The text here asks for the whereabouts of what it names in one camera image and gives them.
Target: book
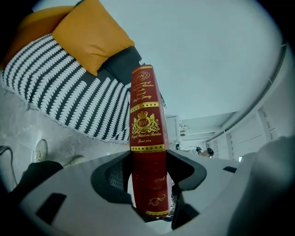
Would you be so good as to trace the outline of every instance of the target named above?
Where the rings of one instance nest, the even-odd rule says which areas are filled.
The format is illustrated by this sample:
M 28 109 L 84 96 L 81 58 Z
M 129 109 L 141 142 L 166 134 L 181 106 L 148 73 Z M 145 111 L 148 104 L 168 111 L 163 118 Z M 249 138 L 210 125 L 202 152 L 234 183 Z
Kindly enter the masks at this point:
M 130 151 L 137 211 L 150 217 L 169 214 L 171 178 L 166 170 L 169 149 L 162 100 L 151 65 L 132 72 L 130 95 Z

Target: person's leg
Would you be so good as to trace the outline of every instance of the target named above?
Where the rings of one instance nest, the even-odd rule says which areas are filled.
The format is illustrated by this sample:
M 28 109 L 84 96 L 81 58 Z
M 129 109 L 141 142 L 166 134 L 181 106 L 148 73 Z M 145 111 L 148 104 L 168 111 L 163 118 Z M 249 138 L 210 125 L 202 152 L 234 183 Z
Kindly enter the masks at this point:
M 46 156 L 47 142 L 42 139 L 35 149 L 35 163 L 29 165 L 19 184 L 9 194 L 13 201 L 19 203 L 30 191 L 63 169 L 60 163 L 46 160 Z

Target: orange pillow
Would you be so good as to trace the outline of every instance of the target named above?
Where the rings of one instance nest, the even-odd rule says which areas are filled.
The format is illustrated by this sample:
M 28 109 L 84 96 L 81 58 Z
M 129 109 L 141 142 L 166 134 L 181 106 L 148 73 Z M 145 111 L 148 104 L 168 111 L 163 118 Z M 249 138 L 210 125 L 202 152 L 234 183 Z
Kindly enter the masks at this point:
M 75 7 L 52 34 L 60 46 L 89 73 L 134 42 L 98 0 L 85 0 Z
M 3 66 L 5 67 L 24 46 L 52 33 L 73 8 L 74 6 L 50 7 L 26 16 L 18 26 L 16 35 L 2 60 Z

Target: gold crest emblem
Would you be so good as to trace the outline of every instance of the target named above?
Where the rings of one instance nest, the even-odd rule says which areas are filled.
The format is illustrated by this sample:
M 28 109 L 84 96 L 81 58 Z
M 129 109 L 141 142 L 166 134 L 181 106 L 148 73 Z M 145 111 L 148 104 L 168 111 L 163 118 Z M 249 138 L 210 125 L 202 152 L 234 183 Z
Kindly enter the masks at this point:
M 134 82 L 141 82 L 147 78 L 150 77 L 150 74 L 146 71 L 141 71 L 138 73 L 138 75 L 135 77 Z
M 148 117 L 148 113 L 141 111 L 137 115 L 138 119 L 134 118 L 134 122 L 132 124 L 132 134 L 144 134 L 150 132 L 156 132 L 160 130 L 159 120 L 155 119 L 155 114 L 151 114 Z

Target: person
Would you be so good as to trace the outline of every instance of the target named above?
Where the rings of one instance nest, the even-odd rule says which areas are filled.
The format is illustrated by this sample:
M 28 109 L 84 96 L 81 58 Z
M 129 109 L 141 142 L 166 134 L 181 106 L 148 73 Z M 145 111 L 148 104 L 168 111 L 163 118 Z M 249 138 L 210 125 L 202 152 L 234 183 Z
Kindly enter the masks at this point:
M 202 149 L 200 147 L 197 147 L 196 150 L 188 150 L 187 152 L 192 153 L 194 155 L 199 155 L 199 156 L 203 156 L 203 157 L 209 157 L 211 158 L 214 155 L 214 151 L 212 148 L 208 147 L 207 150 L 205 150 L 204 152 L 202 152 Z
M 81 155 L 74 156 L 71 161 L 65 165 L 61 165 L 56 161 L 47 159 L 48 145 L 46 140 L 40 140 L 35 148 L 35 161 L 28 166 L 28 169 L 23 173 L 19 184 L 9 194 L 10 199 L 15 203 L 20 203 L 21 200 L 34 188 L 42 182 L 50 178 L 52 175 L 62 170 L 65 167 L 82 163 L 85 158 Z
M 210 147 L 208 147 L 207 150 L 205 150 L 204 152 L 201 152 L 201 150 L 202 149 L 200 147 L 197 147 L 197 151 L 198 151 L 199 156 L 211 158 L 214 155 L 214 151 Z

